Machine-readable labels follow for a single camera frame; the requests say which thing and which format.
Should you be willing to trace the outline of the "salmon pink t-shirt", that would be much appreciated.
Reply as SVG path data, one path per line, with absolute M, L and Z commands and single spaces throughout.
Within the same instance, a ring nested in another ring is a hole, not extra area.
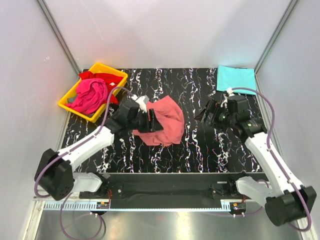
M 178 104 L 167 95 L 155 102 L 149 101 L 146 107 L 148 110 L 154 110 L 156 119 L 162 125 L 163 130 L 149 133 L 133 130 L 133 135 L 140 137 L 147 146 L 168 147 L 172 144 L 180 144 L 185 130 L 185 119 Z

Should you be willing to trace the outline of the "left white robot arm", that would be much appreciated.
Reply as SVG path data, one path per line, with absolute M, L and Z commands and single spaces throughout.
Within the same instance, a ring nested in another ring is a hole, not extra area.
M 135 101 L 123 103 L 111 116 L 105 117 L 100 127 L 78 142 L 58 151 L 47 149 L 34 177 L 35 186 L 43 188 L 45 196 L 56 201 L 77 192 L 103 198 L 111 190 L 109 177 L 76 172 L 76 169 L 98 151 L 111 146 L 123 133 L 133 130 L 155 133 L 163 129 L 153 109 L 143 110 Z

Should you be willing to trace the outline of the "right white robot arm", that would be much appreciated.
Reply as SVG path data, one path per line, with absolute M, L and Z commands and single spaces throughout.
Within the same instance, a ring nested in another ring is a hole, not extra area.
M 311 210 L 317 197 L 312 186 L 305 187 L 290 171 L 269 138 L 264 122 L 252 118 L 249 104 L 243 95 L 233 95 L 223 102 L 209 100 L 195 117 L 201 123 L 233 133 L 254 155 L 262 167 L 271 188 L 263 186 L 246 173 L 238 173 L 227 181 L 226 192 L 232 198 L 246 196 L 262 206 L 275 226 L 281 226 L 302 218 L 307 219 L 307 231 L 311 228 Z

